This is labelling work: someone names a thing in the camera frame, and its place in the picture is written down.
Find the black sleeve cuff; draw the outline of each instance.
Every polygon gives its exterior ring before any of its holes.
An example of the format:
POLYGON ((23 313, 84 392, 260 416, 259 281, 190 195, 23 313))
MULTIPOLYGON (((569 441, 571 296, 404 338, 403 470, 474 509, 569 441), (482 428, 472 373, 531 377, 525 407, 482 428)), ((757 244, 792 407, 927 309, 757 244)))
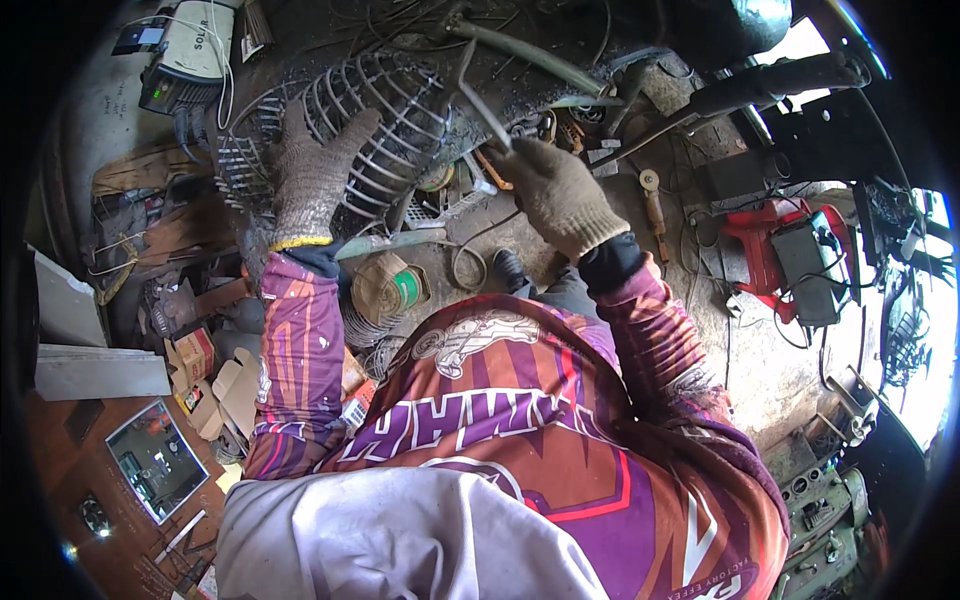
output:
POLYGON ((643 253, 632 231, 621 233, 597 246, 577 263, 580 277, 594 296, 618 289, 643 264, 643 253))
POLYGON ((340 274, 340 264, 336 253, 344 246, 344 241, 335 241, 326 246, 297 246, 288 248, 283 254, 303 265, 304 268, 327 279, 336 279, 340 274))

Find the cardboard box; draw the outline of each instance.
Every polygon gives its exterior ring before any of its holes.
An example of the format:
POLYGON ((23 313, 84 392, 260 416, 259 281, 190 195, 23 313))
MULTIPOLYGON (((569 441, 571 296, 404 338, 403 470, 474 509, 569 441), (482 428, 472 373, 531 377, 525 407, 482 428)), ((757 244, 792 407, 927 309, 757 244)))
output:
POLYGON ((216 440, 220 437, 224 420, 220 414, 220 403, 217 402, 210 384, 204 379, 193 381, 190 378, 190 370, 183 364, 183 359, 174 349, 174 345, 170 340, 164 340, 163 343, 167 348, 167 360, 174 368, 170 373, 170 381, 173 384, 177 404, 201 438, 208 441, 216 440))
POLYGON ((344 390, 344 397, 341 398, 341 401, 356 392, 365 381, 367 381, 367 374, 364 372, 363 367, 361 367, 357 359, 353 357, 353 352, 350 351, 350 348, 344 346, 344 371, 340 377, 340 386, 344 390))
POLYGON ((200 381, 213 372, 213 342, 206 329, 200 328, 174 342, 187 369, 187 380, 200 381))
POLYGON ((227 360, 213 382, 213 394, 247 439, 253 433, 256 417, 256 395, 260 390, 260 359, 238 346, 235 360, 227 360))

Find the hand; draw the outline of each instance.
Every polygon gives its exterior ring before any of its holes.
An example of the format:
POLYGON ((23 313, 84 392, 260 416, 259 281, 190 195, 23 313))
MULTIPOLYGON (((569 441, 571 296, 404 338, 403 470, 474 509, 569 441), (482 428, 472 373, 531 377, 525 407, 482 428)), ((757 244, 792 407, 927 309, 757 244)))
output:
POLYGON ((273 152, 276 233, 272 252, 333 241, 330 217, 344 197, 350 165, 379 123, 379 112, 362 110, 322 146, 307 129, 303 102, 287 105, 283 136, 273 152))
POLYGON ((530 225, 574 265, 580 257, 624 231, 587 166, 576 156, 529 138, 515 138, 514 149, 493 158, 510 183, 530 225))

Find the work glove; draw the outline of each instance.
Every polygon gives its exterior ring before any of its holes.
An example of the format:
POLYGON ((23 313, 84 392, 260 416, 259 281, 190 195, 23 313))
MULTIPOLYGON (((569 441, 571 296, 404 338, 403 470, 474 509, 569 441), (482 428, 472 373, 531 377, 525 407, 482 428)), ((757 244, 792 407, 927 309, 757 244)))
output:
POLYGON ((535 139, 518 137, 513 144, 494 156, 494 165, 514 185, 530 225, 571 263, 630 230, 579 158, 535 139))
POLYGON ((350 165, 379 123, 379 112, 362 110, 322 146, 307 129, 303 102, 287 105, 283 136, 273 151, 276 232, 272 252, 333 241, 330 217, 344 197, 350 165))

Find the red stool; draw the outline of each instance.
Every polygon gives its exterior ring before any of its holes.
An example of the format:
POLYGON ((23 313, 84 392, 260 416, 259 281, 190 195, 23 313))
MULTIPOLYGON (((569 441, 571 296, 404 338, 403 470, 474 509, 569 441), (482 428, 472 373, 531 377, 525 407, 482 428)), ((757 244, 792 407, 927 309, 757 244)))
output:
MULTIPOLYGON (((720 227, 724 233, 739 238, 746 253, 750 283, 737 283, 736 288, 753 294, 774 309, 784 324, 796 319, 797 308, 793 301, 780 300, 776 295, 776 291, 786 287, 786 283, 770 235, 784 225, 802 219, 805 213, 810 213, 810 208, 803 198, 794 199, 794 202, 798 203, 803 211, 787 200, 772 199, 759 210, 728 214, 727 223, 720 227)), ((853 273, 852 261, 856 260, 856 257, 853 255, 853 246, 843 215, 829 204, 818 209, 818 212, 823 212, 827 217, 830 230, 847 253, 848 273, 853 273)))

